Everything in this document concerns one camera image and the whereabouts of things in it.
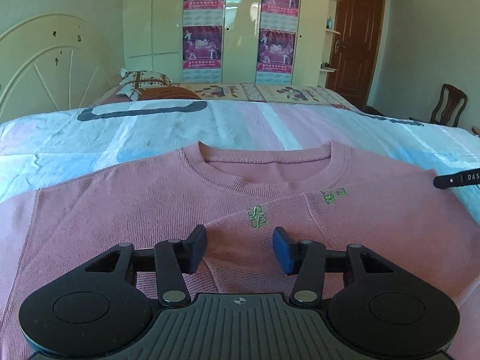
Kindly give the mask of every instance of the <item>bedsheet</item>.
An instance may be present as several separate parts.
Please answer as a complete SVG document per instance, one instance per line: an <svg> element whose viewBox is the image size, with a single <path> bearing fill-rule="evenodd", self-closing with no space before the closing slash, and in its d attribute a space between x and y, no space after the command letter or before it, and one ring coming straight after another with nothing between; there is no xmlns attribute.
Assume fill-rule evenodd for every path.
<svg viewBox="0 0 480 360"><path fill-rule="evenodd" d="M480 139L459 128L330 106L148 100L26 116L0 125L0 201L195 140L245 150L296 150L328 140L434 168L480 167ZM480 190L455 188L480 222Z"/></svg>

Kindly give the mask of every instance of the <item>wooden door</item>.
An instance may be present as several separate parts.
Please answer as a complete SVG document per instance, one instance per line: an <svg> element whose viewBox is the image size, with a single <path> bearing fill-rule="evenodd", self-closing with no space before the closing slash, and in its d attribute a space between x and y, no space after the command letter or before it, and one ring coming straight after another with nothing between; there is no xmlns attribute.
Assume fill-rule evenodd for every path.
<svg viewBox="0 0 480 360"><path fill-rule="evenodd" d="M345 0L337 4L335 37L326 87L363 110L377 59L384 0Z"/></svg>

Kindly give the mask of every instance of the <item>sweater collar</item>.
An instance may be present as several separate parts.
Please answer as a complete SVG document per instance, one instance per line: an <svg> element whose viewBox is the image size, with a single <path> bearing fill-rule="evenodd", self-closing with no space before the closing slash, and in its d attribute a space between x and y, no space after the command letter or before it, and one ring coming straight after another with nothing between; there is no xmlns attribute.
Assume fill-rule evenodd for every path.
<svg viewBox="0 0 480 360"><path fill-rule="evenodd" d="M249 195L272 198L332 188L345 174L350 157L350 148L335 141L329 141L315 149L292 151L215 149L202 142L195 142L183 147L182 152L188 165L207 182ZM300 181L279 183L252 183L241 176L224 173L208 163L298 164L327 158L330 161L321 172Z"/></svg>

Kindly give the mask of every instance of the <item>ribbed knit fabric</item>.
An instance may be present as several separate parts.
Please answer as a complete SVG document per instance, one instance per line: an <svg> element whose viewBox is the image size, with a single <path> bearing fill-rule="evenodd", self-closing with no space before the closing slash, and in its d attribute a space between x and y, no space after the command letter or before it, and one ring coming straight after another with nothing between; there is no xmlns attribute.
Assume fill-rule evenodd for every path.
<svg viewBox="0 0 480 360"><path fill-rule="evenodd" d="M30 293L112 245L151 248L185 239L198 223L207 226L208 247L198 273L185 276L192 295L289 293L295 278L281 273L271 248L273 228L283 226L330 249L362 243L461 304L479 279L479 229L450 191L433 187L433 176L336 142L287 152L198 142L39 190L33 204L31 194L16 197L21 210L1 203L9 240L22 245L2 256L1 290L9 295L0 297L8 299L0 307L1 359L30 355L18 327ZM138 287L156 296L151 274ZM340 288L329 278L324 297Z"/></svg>

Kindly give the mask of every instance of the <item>chair back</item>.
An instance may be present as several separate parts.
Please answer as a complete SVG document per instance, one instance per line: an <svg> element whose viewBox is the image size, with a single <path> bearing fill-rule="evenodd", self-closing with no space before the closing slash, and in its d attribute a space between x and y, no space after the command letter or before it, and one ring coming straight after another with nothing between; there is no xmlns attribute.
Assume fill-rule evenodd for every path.
<svg viewBox="0 0 480 360"><path fill-rule="evenodd" d="M445 98L445 91L448 91L447 104L442 114L440 115L440 120L437 120L437 114L440 111L443 100ZM438 101L437 106L431 113L430 123L446 126L447 123L450 121L453 112L463 100L463 104L458 110L457 116L455 116L455 120L453 122L453 127L457 127L458 121L460 120L460 115L467 106L468 99L469 98L467 97L467 95L458 88L454 87L453 85L443 84L442 92L440 93L440 100Z"/></svg>

